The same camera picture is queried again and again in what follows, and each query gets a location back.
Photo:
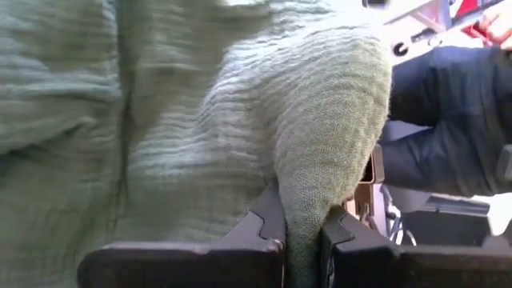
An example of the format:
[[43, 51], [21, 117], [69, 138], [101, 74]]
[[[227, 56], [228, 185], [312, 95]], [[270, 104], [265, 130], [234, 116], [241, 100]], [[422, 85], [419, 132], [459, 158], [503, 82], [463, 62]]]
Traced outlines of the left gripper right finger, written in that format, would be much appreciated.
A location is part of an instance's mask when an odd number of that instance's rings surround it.
[[511, 288], [511, 247], [400, 246], [333, 208], [321, 231], [321, 288]]

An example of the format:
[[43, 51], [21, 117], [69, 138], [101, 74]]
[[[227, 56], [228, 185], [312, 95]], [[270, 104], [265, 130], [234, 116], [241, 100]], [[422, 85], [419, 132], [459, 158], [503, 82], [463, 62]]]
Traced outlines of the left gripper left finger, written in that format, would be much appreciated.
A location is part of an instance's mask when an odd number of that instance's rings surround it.
[[216, 242], [115, 242], [88, 253], [80, 288], [282, 288], [286, 220], [275, 187]]

